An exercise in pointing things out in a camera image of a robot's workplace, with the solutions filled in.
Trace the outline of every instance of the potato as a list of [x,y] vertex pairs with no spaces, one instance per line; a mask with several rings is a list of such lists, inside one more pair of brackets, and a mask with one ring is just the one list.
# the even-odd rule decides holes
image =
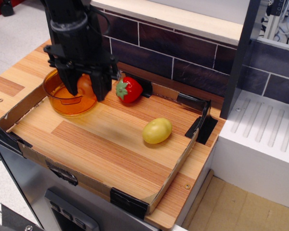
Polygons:
[[149,144],[157,144],[166,140],[172,132],[172,124],[166,118],[150,121],[143,129],[143,139]]

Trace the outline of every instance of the orange glass bowl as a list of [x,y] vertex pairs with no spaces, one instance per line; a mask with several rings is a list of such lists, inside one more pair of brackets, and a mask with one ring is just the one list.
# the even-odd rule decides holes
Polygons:
[[57,69],[51,71],[43,81],[46,92],[53,109],[62,116],[73,117],[89,111],[97,102],[93,98],[70,94],[59,77]]

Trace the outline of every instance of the green leaves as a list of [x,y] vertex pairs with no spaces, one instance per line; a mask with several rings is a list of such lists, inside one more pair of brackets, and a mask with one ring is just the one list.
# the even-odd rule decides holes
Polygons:
[[124,96],[128,94],[126,87],[128,83],[124,83],[121,79],[119,83],[116,86],[116,95],[120,97],[122,100],[124,100]]

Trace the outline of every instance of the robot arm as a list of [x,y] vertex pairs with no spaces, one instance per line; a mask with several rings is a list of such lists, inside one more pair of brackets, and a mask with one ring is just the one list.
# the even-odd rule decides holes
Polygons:
[[90,1],[41,1],[52,39],[52,45],[44,48],[50,66],[57,68],[61,80],[73,95],[78,92],[78,79],[82,74],[88,74],[97,100],[104,100],[111,90],[111,79],[119,76],[118,60],[102,47],[97,15],[105,15],[91,6]]

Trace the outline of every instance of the dark tile wall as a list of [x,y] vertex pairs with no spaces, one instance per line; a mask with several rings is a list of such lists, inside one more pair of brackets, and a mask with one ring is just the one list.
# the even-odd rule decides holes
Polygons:
[[289,104],[289,50],[253,43],[243,89]]
[[[224,96],[236,47],[104,11],[104,47],[120,62]],[[101,31],[106,20],[99,16]]]

